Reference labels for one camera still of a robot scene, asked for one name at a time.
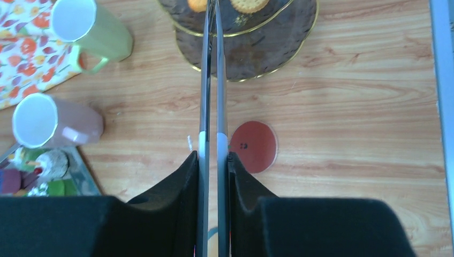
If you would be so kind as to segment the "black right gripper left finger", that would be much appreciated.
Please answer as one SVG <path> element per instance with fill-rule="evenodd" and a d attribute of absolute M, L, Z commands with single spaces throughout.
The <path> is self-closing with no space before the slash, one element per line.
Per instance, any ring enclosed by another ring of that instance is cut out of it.
<path fill-rule="evenodd" d="M 1 256 L 192 256 L 198 155 L 123 202 L 110 195 L 2 197 Z"/>

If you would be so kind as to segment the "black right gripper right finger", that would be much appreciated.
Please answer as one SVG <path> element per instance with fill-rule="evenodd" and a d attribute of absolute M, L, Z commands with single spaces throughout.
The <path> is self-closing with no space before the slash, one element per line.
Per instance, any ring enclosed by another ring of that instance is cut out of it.
<path fill-rule="evenodd" d="M 278 197 L 228 157 L 233 256 L 415 256 L 383 201 Z"/>

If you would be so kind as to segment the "green kiwi cake slice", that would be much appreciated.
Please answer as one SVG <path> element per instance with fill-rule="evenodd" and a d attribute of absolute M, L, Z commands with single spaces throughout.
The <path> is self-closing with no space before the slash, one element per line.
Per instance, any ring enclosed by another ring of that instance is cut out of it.
<path fill-rule="evenodd" d="M 77 196 L 78 190 L 71 179 L 53 180 L 33 187 L 27 194 L 32 196 Z"/>

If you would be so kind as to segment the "silver metal tray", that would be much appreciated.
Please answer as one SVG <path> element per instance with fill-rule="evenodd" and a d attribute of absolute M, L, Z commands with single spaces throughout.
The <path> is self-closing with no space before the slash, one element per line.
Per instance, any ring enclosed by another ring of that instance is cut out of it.
<path fill-rule="evenodd" d="M 13 145 L 9 150 L 7 150 L 4 154 L 1 155 L 1 169 L 17 169 L 14 167 L 12 163 L 9 162 L 8 156 L 14 151 L 19 148 L 19 147 L 24 147 L 20 144 L 15 144 Z M 66 153 L 68 161 L 69 161 L 69 168 L 66 172 L 66 174 L 62 178 L 45 178 L 45 177 L 39 177 L 38 174 L 41 173 L 40 168 L 36 168 L 36 165 L 38 163 L 36 161 L 28 161 L 27 163 L 29 165 L 34 165 L 35 169 L 33 172 L 37 175 L 37 180 L 36 180 L 36 185 L 33 187 L 36 187 L 42 183 L 46 183 L 49 181 L 53 180 L 63 180 L 63 179 L 71 179 L 77 190 L 78 190 L 78 195 L 77 196 L 98 196 L 101 195 L 102 192 L 98 188 L 95 179 L 93 178 L 91 172 L 87 168 L 87 166 L 84 163 L 84 160 L 82 159 L 81 155 L 79 154 L 79 151 L 76 147 L 62 147 L 62 148 L 54 148 L 58 150 L 62 150 Z M 1 196 L 26 196 L 26 194 L 31 190 L 20 190 L 18 193 L 15 194 L 7 194 L 7 195 L 1 195 Z"/>

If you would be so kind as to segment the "orange fish-shaped cookie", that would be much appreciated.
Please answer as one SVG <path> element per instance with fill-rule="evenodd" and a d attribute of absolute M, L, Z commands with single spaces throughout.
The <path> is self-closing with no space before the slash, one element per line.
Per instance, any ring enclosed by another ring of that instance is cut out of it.
<path fill-rule="evenodd" d="M 194 11 L 196 13 L 200 13 L 200 12 L 206 11 L 208 1 L 207 0 L 187 0 L 187 3 L 188 3 L 189 8 L 192 11 Z"/>

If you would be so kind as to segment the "silver white tongs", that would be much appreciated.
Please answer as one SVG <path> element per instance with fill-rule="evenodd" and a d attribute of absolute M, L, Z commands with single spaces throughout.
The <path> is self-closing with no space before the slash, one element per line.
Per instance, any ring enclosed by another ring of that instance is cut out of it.
<path fill-rule="evenodd" d="M 201 55 L 201 100 L 198 137 L 198 219 L 195 256 L 208 255 L 211 75 L 216 63 L 216 150 L 217 150 L 217 221 L 218 256 L 230 255 L 230 211 L 228 172 L 228 122 L 226 115 L 226 63 L 224 35 L 219 1 L 208 1 L 205 13 Z"/>

